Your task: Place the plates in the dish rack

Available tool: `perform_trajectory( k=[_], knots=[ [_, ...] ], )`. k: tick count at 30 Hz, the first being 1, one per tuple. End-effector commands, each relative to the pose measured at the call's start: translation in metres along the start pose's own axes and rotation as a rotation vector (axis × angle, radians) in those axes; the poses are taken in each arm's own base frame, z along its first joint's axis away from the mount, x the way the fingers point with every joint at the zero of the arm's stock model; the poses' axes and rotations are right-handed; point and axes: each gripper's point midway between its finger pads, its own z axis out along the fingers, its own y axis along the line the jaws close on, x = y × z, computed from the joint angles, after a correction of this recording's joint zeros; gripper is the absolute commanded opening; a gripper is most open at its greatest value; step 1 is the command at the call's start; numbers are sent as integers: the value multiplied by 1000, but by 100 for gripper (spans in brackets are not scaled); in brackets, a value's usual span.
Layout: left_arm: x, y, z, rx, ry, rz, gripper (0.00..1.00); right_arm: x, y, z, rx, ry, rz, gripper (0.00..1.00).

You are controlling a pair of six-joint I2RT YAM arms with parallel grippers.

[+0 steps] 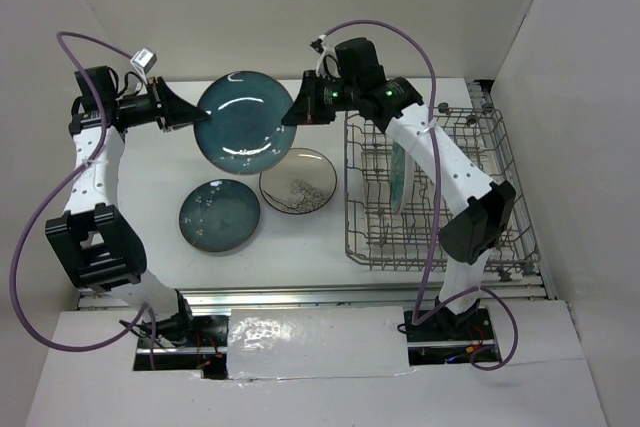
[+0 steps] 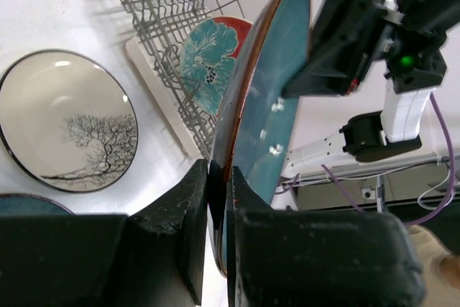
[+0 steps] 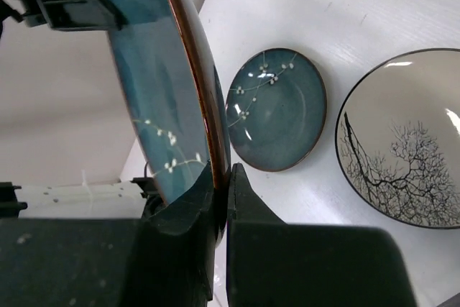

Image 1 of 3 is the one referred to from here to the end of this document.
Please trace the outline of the dark teal plate top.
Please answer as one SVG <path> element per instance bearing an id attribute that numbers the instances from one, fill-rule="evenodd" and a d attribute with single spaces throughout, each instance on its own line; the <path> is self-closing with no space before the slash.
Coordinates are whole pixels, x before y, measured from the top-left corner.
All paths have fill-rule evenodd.
<path id="1" fill-rule="evenodd" d="M 281 124 L 292 106 L 287 89 L 253 71 L 230 73 L 213 82 L 197 107 L 209 118 L 194 125 L 204 157 L 233 175 L 254 175 L 277 165 L 288 153 L 296 127 Z"/>

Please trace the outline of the red teal floral plate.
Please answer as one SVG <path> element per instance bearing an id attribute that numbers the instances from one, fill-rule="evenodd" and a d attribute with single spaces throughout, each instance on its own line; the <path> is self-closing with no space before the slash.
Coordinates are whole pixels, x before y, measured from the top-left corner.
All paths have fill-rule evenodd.
<path id="1" fill-rule="evenodd" d="M 394 215 L 399 215 L 411 200 L 414 176 L 414 159 L 394 142 L 389 163 L 390 207 Z"/>

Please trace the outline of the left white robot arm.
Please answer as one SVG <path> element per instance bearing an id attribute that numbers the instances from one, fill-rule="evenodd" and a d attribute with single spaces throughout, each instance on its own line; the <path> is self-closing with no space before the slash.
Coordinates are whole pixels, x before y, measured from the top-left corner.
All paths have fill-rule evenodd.
<path id="1" fill-rule="evenodd" d="M 132 308 L 151 308 L 156 324 L 143 332 L 176 347 L 187 345 L 198 323 L 184 296 L 148 269 L 143 242 L 119 209 L 119 167 L 131 128 L 156 124 L 170 132 L 209 116 L 161 77 L 150 78 L 144 92 L 129 95 L 118 92 L 107 66 L 75 78 L 81 94 L 71 107 L 69 132 L 82 171 L 61 216 L 46 222 L 46 238 L 75 287 L 110 294 Z"/>

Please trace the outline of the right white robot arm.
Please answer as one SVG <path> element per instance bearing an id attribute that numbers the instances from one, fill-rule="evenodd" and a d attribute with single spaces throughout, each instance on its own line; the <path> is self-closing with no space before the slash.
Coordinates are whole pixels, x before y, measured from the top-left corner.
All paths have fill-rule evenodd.
<path id="1" fill-rule="evenodd" d="M 283 125 L 326 125 L 337 113 L 354 111 L 397 143 L 433 182 L 434 220 L 443 207 L 453 215 L 445 225 L 433 223 L 427 254 L 432 258 L 436 248 L 444 250 L 445 281 L 435 306 L 426 313 L 413 311 L 405 324 L 419 326 L 436 318 L 441 335 L 460 338 L 471 326 L 487 259 L 511 216 L 514 187 L 478 168 L 407 79 L 387 78 L 370 40 L 357 37 L 331 46 L 319 36 L 311 46 L 320 59 L 315 69 L 304 72 Z"/>

